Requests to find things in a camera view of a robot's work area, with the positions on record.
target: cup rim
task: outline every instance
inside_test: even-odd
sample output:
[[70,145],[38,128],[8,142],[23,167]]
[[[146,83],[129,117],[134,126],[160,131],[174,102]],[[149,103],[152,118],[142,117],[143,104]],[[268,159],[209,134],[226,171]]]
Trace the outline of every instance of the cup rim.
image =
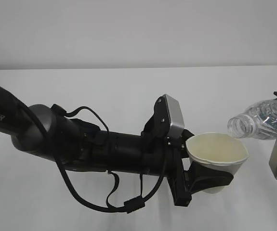
[[[204,135],[204,134],[221,134],[221,135],[229,136],[230,138],[232,138],[234,140],[237,140],[243,146],[243,148],[245,150],[246,157],[244,157],[243,159],[238,160],[238,161],[230,162],[228,164],[227,162],[223,162],[223,161],[210,161],[210,160],[207,160],[207,159],[204,159],[204,158],[199,158],[199,157],[191,154],[189,149],[187,148],[187,144],[188,144],[187,142],[188,142],[188,140],[193,139],[194,137],[197,137],[197,136],[200,136],[200,135]],[[249,152],[246,149],[246,147],[244,146],[244,144],[239,139],[237,139],[235,137],[232,137],[232,136],[230,136],[227,133],[222,133],[222,132],[204,132],[204,133],[201,133],[201,134],[194,135],[194,136],[190,137],[189,139],[186,140],[185,144],[186,144],[186,151],[187,151],[189,157],[192,158],[194,161],[196,161],[198,163],[202,163],[202,164],[209,164],[209,165],[215,165],[215,166],[239,165],[239,164],[243,164],[249,158]]]

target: black cable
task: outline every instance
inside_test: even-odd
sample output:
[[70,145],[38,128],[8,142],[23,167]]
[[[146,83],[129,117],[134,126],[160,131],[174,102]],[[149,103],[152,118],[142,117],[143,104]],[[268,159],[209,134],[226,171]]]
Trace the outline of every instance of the black cable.
[[165,176],[165,170],[166,170],[166,165],[167,165],[167,154],[166,154],[166,149],[165,149],[165,144],[164,141],[162,142],[162,150],[163,150],[163,155],[164,155],[164,161],[163,161],[163,167],[162,167],[162,171],[160,173],[160,176],[158,177],[158,181],[156,183],[156,185],[153,187],[153,189],[143,198],[144,201],[146,202],[147,200],[149,200],[159,189],[164,176]]
[[[105,212],[105,213],[115,213],[115,212],[127,212],[127,208],[125,206],[122,206],[122,207],[113,207],[113,208],[108,208],[108,207],[101,207],[101,206],[98,206],[98,205],[94,205],[86,200],[84,200],[83,198],[81,198],[79,196],[79,194],[76,192],[75,188],[73,187],[67,173],[66,173],[66,170],[62,164],[62,161],[61,159],[59,158],[59,155],[57,154],[57,151],[51,141],[51,138],[49,137],[46,129],[44,128],[43,124],[40,122],[40,120],[38,119],[38,117],[23,103],[21,102],[19,99],[17,99],[18,102],[19,102],[19,106],[22,108],[22,110],[26,113],[26,115],[33,121],[33,123],[37,126],[37,128],[39,129],[40,133],[42,134],[46,144],[48,145],[49,149],[52,151],[53,153],[53,157],[54,157],[54,160],[57,164],[57,167],[61,173],[61,176],[63,178],[63,180],[65,181],[65,184],[67,186],[67,188],[69,189],[70,193],[72,194],[72,196],[79,202],[81,203],[82,205],[90,208],[90,209],[93,209],[93,210],[96,210],[96,211],[99,211],[99,212]],[[75,111],[73,111],[72,113],[77,113],[81,110],[81,109],[90,109],[88,107],[80,107],[78,109],[76,109]],[[94,113],[94,115],[103,123],[103,125],[105,124],[102,119],[92,110],[90,109],[91,112]],[[158,190],[159,186],[161,185],[162,181],[163,181],[163,178],[164,178],[164,175],[165,175],[165,170],[166,170],[166,164],[167,164],[167,155],[166,155],[166,152],[165,152],[165,147],[163,145],[163,151],[164,151],[164,161],[163,161],[163,166],[162,166],[162,172],[158,178],[158,181],[156,183],[156,185],[154,186],[154,188],[151,190],[151,192],[144,197],[144,201],[146,202],[147,200],[149,200],[154,194],[155,192]]]
[[139,180],[140,180],[140,195],[143,196],[143,186],[144,186],[144,184],[143,184],[143,174],[142,173],[139,174]]
[[37,128],[39,129],[39,131],[41,132],[45,142],[47,143],[48,147],[50,148],[50,150],[53,153],[53,157],[54,160],[59,168],[59,171],[61,173],[61,176],[63,178],[63,180],[66,183],[67,188],[69,189],[70,193],[72,194],[72,196],[82,205],[99,211],[99,212],[104,212],[104,213],[114,213],[114,212],[126,212],[126,208],[125,207],[121,207],[121,208],[106,208],[106,207],[101,207],[98,205],[94,205],[86,200],[84,200],[83,198],[81,198],[78,193],[76,192],[76,190],[74,189],[67,173],[66,170],[59,158],[59,155],[57,154],[54,145],[50,139],[50,137],[48,136],[47,131],[45,130],[43,124],[40,122],[40,120],[37,118],[37,116],[23,103],[21,102],[19,99],[17,99],[19,102],[20,107],[22,108],[22,110],[27,114],[27,116],[30,117],[30,119],[34,122],[34,124],[37,126]]
[[79,107],[77,109],[75,109],[73,112],[69,112],[65,114],[65,117],[74,117],[76,116],[81,110],[83,109],[87,109],[88,111],[90,111],[92,114],[94,114],[95,117],[97,117],[97,119],[103,124],[103,126],[105,127],[106,131],[107,131],[107,136],[105,137],[105,140],[103,141],[103,144],[105,144],[108,141],[108,137],[109,137],[109,129],[108,126],[106,125],[106,123],[100,118],[100,116],[94,111],[92,110],[90,107],[87,106],[82,106]]

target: clear plastic bottle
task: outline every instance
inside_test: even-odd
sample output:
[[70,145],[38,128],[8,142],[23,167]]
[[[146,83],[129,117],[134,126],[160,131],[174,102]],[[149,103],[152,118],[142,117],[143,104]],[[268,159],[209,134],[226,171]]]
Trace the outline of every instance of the clear plastic bottle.
[[236,138],[272,140],[277,137],[277,100],[257,102],[242,114],[231,118],[229,133]]

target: cable connector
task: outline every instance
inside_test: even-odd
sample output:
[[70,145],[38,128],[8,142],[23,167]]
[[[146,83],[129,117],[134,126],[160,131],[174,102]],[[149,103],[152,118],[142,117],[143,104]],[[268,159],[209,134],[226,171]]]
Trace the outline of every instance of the cable connector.
[[143,208],[145,206],[144,199],[141,195],[137,196],[137,197],[134,197],[131,200],[125,201],[123,204],[126,208],[127,214],[129,214],[131,212],[134,212],[134,211],[136,211],[140,208]]

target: white wall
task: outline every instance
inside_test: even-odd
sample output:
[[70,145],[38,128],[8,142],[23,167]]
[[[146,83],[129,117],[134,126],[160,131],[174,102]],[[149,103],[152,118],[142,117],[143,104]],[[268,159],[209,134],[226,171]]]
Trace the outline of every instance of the white wall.
[[277,64],[277,0],[0,0],[0,69]]

